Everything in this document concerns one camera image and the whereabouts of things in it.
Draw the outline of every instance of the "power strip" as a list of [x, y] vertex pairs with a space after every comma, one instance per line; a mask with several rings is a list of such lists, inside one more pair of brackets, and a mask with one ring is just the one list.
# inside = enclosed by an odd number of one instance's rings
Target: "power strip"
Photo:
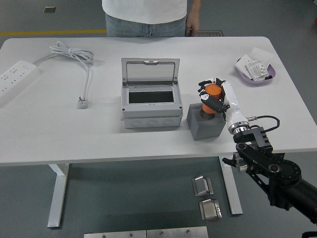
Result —
[[0, 107], [39, 74], [35, 64], [21, 60], [0, 76]]

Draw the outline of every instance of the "orange object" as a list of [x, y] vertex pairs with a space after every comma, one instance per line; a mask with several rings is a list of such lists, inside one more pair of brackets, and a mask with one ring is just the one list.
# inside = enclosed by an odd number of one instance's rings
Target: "orange object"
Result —
[[[217, 99], [220, 99], [221, 97], [221, 87], [216, 85], [216, 84], [209, 84], [206, 86], [205, 88], [206, 92], [214, 97], [214, 98], [217, 98]], [[207, 107], [205, 104], [203, 104], [203, 110], [205, 113], [208, 113], [208, 114], [214, 114], [215, 111], [209, 107]]]

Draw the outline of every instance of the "purple bowl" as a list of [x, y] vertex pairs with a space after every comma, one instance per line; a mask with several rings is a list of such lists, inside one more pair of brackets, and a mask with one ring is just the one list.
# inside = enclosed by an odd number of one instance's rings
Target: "purple bowl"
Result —
[[254, 80], [252, 80], [252, 79], [249, 79], [247, 76], [245, 76], [243, 73], [241, 73], [239, 70], [238, 70], [238, 72], [239, 72], [239, 74], [240, 74], [240, 76], [241, 76], [241, 78], [243, 78], [244, 79], [244, 81], [246, 81], [246, 82], [248, 82], [248, 83], [251, 83], [251, 84], [261, 84], [261, 83], [268, 83], [268, 82], [271, 82], [272, 81], [272, 79], [275, 77], [275, 70], [274, 70], [274, 68], [272, 67], [272, 65], [268, 65], [268, 67], [267, 67], [267, 71], [268, 71], [268, 73], [269, 73], [269, 75], [270, 76], [272, 76], [272, 78], [270, 78], [270, 79], [265, 79], [265, 80], [262, 80], [262, 81], [254, 81]]

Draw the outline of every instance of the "jeans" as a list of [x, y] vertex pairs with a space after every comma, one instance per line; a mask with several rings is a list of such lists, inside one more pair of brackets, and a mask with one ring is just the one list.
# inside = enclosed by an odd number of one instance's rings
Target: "jeans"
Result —
[[106, 14], [108, 37], [182, 37], [185, 36], [186, 17], [163, 24], [143, 24], [121, 20]]

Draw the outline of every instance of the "box opening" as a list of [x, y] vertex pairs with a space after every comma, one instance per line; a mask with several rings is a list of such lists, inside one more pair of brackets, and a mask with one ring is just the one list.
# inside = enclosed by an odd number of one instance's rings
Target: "box opening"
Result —
[[173, 103], [172, 91], [129, 92], [129, 103]]

